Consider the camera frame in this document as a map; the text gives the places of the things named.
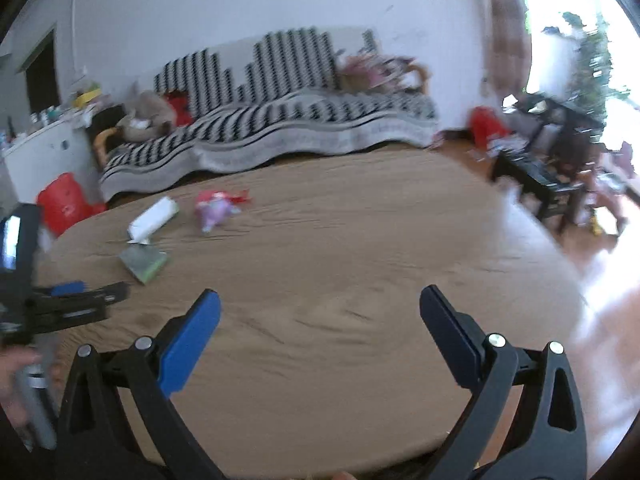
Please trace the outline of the person's left hand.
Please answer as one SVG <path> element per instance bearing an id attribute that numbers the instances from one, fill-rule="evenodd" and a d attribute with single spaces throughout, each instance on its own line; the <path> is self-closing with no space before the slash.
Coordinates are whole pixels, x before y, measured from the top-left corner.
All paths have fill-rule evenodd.
<path id="1" fill-rule="evenodd" d="M 49 347 L 49 356 L 52 358 L 52 362 L 47 365 L 50 386 L 55 403 L 59 404 L 61 393 L 64 390 L 64 382 L 61 372 L 60 346 L 58 344 Z M 24 367 L 38 364 L 40 361 L 40 353 L 33 348 L 22 346 L 1 348 L 1 407 L 15 429 L 24 428 L 30 419 L 22 398 L 16 390 L 16 375 Z"/>

